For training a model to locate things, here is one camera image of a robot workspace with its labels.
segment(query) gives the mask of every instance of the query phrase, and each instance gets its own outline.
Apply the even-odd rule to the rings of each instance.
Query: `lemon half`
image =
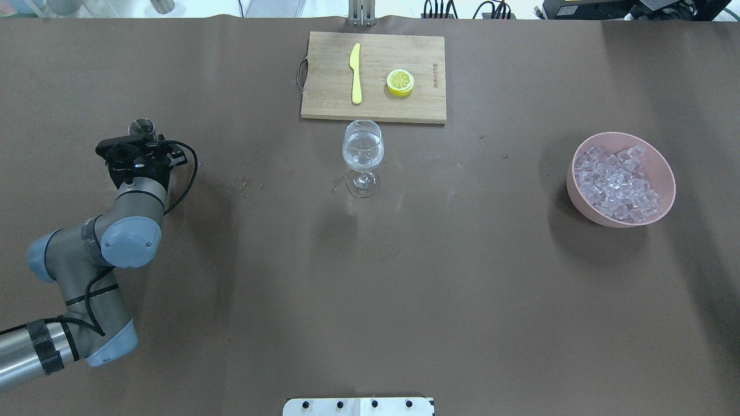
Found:
[[[414,89],[414,76],[407,70],[392,70],[386,78],[386,86],[391,94],[406,97]]]

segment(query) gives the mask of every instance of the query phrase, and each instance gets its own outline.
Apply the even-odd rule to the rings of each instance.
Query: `blue joint cap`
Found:
[[[113,335],[113,338],[110,338],[105,345],[85,358],[85,360],[91,367],[102,366],[123,357],[133,351],[137,345],[138,337],[136,336],[134,320],[132,319],[118,331],[118,334]]]
[[[54,279],[51,278],[49,272],[46,270],[46,248],[49,246],[49,241],[57,233],[51,232],[44,237],[31,243],[26,253],[26,261],[28,261],[28,267],[32,272],[36,274],[36,277],[42,281],[53,283]]]
[[[148,217],[122,218],[105,230],[100,251],[116,267],[141,267],[157,254],[162,229]]]

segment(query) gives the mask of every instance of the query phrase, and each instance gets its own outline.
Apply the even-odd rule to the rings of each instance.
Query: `robotic arm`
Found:
[[[162,218],[189,191],[198,160],[190,146],[156,138],[151,121],[135,121],[129,132],[95,148],[118,188],[113,210],[52,232],[28,249],[31,270],[59,285],[67,313],[0,332],[0,392],[80,358],[100,366],[138,343],[113,270],[141,267],[154,258]],[[187,163],[180,145],[193,154],[193,174],[183,195],[165,210],[169,173]]]

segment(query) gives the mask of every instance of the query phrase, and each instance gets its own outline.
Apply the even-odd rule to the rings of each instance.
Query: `yellow knife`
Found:
[[[363,91],[360,87],[360,44],[354,44],[352,53],[349,55],[349,67],[352,68],[352,102],[359,104],[363,102]]]

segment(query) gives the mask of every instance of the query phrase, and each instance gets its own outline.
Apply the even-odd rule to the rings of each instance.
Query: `cutting board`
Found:
[[[352,103],[349,54],[360,44],[363,101]],[[386,77],[397,68],[414,76],[408,97],[392,95]],[[445,39],[441,36],[311,32],[308,73],[300,107],[303,118],[400,123],[447,122]]]

